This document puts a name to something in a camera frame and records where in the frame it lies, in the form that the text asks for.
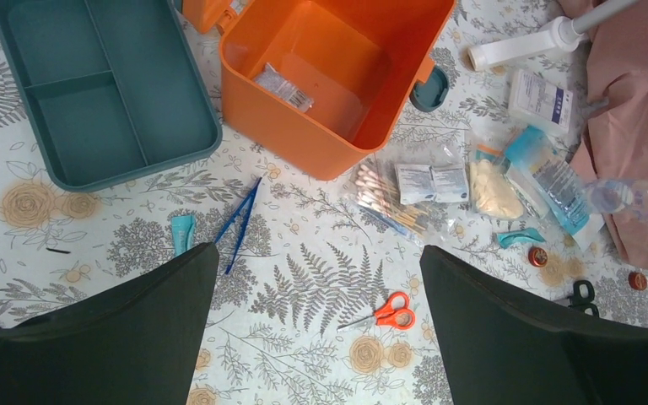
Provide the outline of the clear packet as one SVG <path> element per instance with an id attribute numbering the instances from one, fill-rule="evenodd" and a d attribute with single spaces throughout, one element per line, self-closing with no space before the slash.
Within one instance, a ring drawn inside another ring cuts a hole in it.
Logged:
<path id="1" fill-rule="evenodd" d="M 255 77 L 255 82 L 297 111 L 305 113 L 314 104 L 311 97 L 283 77 L 270 63 L 264 64 L 262 72 Z"/>

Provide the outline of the alcohol wipe packets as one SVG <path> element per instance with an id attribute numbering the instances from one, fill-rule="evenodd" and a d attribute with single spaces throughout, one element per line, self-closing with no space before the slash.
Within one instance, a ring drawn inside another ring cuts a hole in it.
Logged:
<path id="1" fill-rule="evenodd" d="M 401 204 L 464 203 L 469 198 L 469 185 L 463 164 L 398 164 L 395 171 Z"/>

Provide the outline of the blue bandage package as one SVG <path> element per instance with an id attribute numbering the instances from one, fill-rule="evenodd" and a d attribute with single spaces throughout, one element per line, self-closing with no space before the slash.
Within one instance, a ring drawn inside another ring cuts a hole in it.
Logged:
<path id="1" fill-rule="evenodd" d="M 542 130 L 529 126 L 505 149 L 510 182 L 524 186 L 525 197 L 542 201 L 557 224 L 583 250 L 597 240 L 604 225 L 602 215 L 592 213 L 583 194 L 581 178 Z"/>

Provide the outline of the cotton swab bag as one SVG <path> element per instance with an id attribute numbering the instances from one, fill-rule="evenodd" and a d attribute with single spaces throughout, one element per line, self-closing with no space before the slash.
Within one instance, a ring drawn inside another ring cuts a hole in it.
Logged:
<path id="1" fill-rule="evenodd" d="M 440 222 L 435 220 L 429 204 L 401 203 L 395 180 L 372 160 L 352 169 L 345 192 L 364 213 L 412 242 L 434 244 L 441 236 Z"/>

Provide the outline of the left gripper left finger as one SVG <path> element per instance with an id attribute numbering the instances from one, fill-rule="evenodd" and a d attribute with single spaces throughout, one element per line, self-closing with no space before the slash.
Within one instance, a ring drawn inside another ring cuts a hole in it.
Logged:
<path id="1" fill-rule="evenodd" d="M 202 243 L 78 303 L 0 328 L 0 404 L 183 404 L 219 266 Z"/>

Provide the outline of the clear plastic bottle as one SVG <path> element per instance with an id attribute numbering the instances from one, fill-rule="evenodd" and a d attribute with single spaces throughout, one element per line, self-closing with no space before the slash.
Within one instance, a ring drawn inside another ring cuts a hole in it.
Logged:
<path id="1" fill-rule="evenodd" d="M 648 180 L 599 179 L 582 187 L 591 213 L 624 214 L 648 224 Z"/>

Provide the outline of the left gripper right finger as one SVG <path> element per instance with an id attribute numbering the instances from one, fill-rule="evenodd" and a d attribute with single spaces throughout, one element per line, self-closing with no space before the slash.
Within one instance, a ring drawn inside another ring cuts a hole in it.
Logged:
<path id="1" fill-rule="evenodd" d="M 419 261 L 457 404 L 648 404 L 648 328 L 568 309 L 437 246 Z"/>

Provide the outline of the white gauze packet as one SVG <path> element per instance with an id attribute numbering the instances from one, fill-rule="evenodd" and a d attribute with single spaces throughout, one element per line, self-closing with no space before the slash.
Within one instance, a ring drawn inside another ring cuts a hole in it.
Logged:
<path id="1" fill-rule="evenodd" d="M 525 69 L 512 73 L 509 116 L 552 135 L 570 132 L 575 94 Z"/>

